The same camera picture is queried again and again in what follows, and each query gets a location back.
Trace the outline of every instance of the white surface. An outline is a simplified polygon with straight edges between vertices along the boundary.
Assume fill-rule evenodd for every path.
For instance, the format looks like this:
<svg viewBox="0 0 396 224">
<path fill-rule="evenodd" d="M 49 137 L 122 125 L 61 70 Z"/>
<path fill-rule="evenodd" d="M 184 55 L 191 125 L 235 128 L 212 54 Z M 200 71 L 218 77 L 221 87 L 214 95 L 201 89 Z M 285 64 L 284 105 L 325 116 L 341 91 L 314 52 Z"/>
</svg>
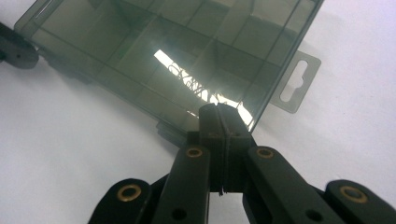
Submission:
<svg viewBox="0 0 396 224">
<path fill-rule="evenodd" d="M 3 0 L 13 26 L 34 0 Z M 322 60 L 297 114 L 272 105 L 253 135 L 316 187 L 345 178 L 396 206 L 396 2 L 324 3 L 300 50 Z M 0 64 L 0 223 L 86 223 L 116 182 L 152 183 L 177 149 L 155 120 L 40 60 Z M 211 195 L 209 223 L 247 222 L 239 195 Z"/>
</svg>

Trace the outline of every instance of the rivet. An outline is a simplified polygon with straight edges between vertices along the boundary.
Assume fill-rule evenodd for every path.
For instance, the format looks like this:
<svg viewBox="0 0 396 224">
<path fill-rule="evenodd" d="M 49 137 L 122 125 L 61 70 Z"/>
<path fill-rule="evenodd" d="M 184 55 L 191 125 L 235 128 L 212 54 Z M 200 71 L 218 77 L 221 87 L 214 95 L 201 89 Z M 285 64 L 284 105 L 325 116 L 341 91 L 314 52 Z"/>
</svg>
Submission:
<svg viewBox="0 0 396 224">
<path fill-rule="evenodd" d="M 341 193 L 354 203 L 367 203 L 368 198 L 367 195 L 361 190 L 350 187 L 350 186 L 343 186 L 340 188 Z"/>
<path fill-rule="evenodd" d="M 203 152 L 201 149 L 197 148 L 197 147 L 192 147 L 189 148 L 189 150 L 187 150 L 187 156 L 191 157 L 191 158 L 197 158 L 202 156 Z"/>
<path fill-rule="evenodd" d="M 127 189 L 134 189 L 134 193 L 132 195 L 125 195 L 125 190 Z M 117 192 L 117 198 L 119 198 L 119 200 L 122 202 L 128 203 L 139 197 L 141 193 L 142 193 L 142 189 L 139 186 L 134 184 L 125 185 L 124 187 L 120 188 L 119 191 Z"/>
<path fill-rule="evenodd" d="M 274 157 L 274 152 L 266 147 L 259 147 L 256 152 L 261 158 L 271 159 Z"/>
</svg>

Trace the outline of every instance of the gray translucent plastic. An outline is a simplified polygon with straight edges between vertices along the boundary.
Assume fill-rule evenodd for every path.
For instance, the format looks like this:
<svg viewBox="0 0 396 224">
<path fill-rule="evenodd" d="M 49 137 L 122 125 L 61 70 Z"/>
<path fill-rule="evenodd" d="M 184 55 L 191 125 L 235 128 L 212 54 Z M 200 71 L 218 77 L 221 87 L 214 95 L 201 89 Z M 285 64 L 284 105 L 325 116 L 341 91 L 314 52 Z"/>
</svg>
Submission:
<svg viewBox="0 0 396 224">
<path fill-rule="evenodd" d="M 179 131 L 224 103 L 252 130 L 322 0 L 38 0 L 15 25 L 54 64 Z"/>
</svg>

